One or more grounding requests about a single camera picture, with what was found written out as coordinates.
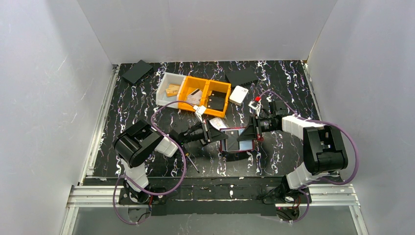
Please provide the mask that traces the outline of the black VIP card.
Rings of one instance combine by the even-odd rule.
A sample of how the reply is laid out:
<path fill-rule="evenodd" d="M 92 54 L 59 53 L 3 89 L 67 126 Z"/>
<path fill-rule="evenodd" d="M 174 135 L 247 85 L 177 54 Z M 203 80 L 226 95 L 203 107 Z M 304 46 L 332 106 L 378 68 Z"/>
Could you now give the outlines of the black VIP card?
<path fill-rule="evenodd" d="M 239 137 L 239 130 L 226 130 L 228 138 L 225 140 L 225 150 L 227 152 L 237 152 L 240 150 L 240 143 L 237 140 Z"/>
<path fill-rule="evenodd" d="M 223 111 L 225 106 L 225 99 L 213 99 L 213 101 L 207 101 L 207 107 L 216 111 Z"/>

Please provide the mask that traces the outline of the red card holder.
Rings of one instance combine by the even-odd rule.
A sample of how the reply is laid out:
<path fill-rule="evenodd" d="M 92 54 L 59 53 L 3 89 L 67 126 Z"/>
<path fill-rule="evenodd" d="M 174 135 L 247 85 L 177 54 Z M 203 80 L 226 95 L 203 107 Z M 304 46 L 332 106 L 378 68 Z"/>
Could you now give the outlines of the red card holder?
<path fill-rule="evenodd" d="M 244 129 L 245 129 L 244 127 L 239 127 L 239 128 L 221 129 L 220 131 L 225 133 L 226 130 L 239 130 L 239 134 L 241 134 Z M 227 152 L 225 150 L 225 140 L 220 141 L 220 151 L 221 152 Z M 245 151 L 254 150 L 254 140 L 240 141 L 239 143 L 240 143 L 240 150 L 239 151 L 237 151 L 237 152 L 227 152 L 227 153 L 238 153 L 238 152 L 245 152 Z"/>

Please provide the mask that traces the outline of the grey card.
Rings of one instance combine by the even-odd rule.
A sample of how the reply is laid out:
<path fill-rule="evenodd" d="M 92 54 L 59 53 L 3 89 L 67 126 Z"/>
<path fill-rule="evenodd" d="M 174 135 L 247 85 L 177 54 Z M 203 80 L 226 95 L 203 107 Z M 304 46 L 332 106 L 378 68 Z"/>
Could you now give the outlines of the grey card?
<path fill-rule="evenodd" d="M 227 93 L 219 92 L 219 91 L 211 91 L 209 95 L 209 101 L 213 101 L 213 99 L 225 99 Z"/>

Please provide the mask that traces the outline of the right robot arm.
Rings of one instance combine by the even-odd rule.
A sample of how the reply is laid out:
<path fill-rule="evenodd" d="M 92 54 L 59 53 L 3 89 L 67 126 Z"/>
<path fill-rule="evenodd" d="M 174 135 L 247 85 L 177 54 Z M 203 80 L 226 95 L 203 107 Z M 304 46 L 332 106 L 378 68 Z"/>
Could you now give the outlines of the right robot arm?
<path fill-rule="evenodd" d="M 258 98 L 251 102 L 256 114 L 250 117 L 238 141 L 259 141 L 263 139 L 263 133 L 282 131 L 303 142 L 303 162 L 282 178 L 278 187 L 280 196 L 295 193 L 304 185 L 348 166 L 347 153 L 338 128 L 290 115 L 283 101 L 271 101 L 269 110 L 262 117 L 259 101 Z"/>

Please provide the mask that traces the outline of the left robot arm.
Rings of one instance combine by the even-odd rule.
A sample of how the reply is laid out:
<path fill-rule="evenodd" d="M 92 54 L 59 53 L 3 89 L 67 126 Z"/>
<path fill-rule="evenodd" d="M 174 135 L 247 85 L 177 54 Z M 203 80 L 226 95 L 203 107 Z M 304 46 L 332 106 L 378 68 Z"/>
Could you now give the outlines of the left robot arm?
<path fill-rule="evenodd" d="M 172 130 L 169 134 L 163 133 L 144 120 L 139 120 L 117 137 L 114 142 L 114 150 L 121 158 L 125 168 L 126 174 L 122 178 L 124 178 L 126 189 L 136 197 L 143 193 L 152 196 L 164 196 L 172 193 L 180 186 L 185 174 L 182 174 L 176 186 L 166 192 L 150 191 L 145 172 L 145 161 L 154 151 L 167 157 L 173 157 L 178 151 L 185 159 L 184 143 L 200 141 L 202 145 L 207 145 L 227 138 L 228 135 L 216 129 L 206 119 L 197 122 L 186 131 L 179 133 Z"/>

